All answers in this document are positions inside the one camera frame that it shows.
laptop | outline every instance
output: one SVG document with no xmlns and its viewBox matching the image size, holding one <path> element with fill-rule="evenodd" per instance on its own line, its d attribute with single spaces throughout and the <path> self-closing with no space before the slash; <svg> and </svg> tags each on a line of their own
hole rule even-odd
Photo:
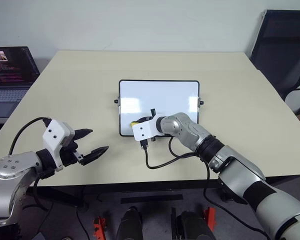
<svg viewBox="0 0 300 240">
<path fill-rule="evenodd" d="M 27 46 L 0 47 L 0 124 L 40 75 Z"/>
</svg>

laptop screen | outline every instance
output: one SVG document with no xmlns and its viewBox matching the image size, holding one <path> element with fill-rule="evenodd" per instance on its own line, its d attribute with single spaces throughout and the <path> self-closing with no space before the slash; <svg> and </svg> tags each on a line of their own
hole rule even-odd
<svg viewBox="0 0 300 240">
<path fill-rule="evenodd" d="M 0 87 L 31 86 L 39 75 L 28 47 L 0 47 Z"/>
</svg>

white wall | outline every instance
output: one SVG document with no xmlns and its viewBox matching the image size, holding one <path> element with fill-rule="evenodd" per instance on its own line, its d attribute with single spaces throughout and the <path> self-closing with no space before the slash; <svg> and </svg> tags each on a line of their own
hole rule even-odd
<svg viewBox="0 0 300 240">
<path fill-rule="evenodd" d="M 248 54 L 265 9 L 300 0 L 0 0 L 0 47 L 28 46 L 41 71 L 57 50 Z"/>
</svg>

red bracket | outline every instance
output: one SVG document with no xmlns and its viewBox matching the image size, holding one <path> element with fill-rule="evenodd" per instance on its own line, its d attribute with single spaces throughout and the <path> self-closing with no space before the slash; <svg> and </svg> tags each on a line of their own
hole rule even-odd
<svg viewBox="0 0 300 240">
<path fill-rule="evenodd" d="M 103 217 L 98 216 L 94 219 L 94 234 L 93 236 L 96 237 L 97 240 L 106 240 L 105 236 L 105 227 L 106 225 L 106 219 Z"/>
<path fill-rule="evenodd" d="M 206 224 L 210 228 L 211 232 L 214 231 L 216 222 L 216 209 L 214 207 L 208 207 L 207 210 L 203 211 L 203 216 L 206 221 Z"/>
</svg>

laptop keyboard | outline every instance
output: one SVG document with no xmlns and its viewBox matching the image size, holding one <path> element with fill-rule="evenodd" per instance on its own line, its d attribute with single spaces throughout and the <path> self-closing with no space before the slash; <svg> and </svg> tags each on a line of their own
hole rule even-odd
<svg viewBox="0 0 300 240">
<path fill-rule="evenodd" d="M 0 90 L 0 102 L 20 102 L 27 91 L 27 89 Z"/>
</svg>

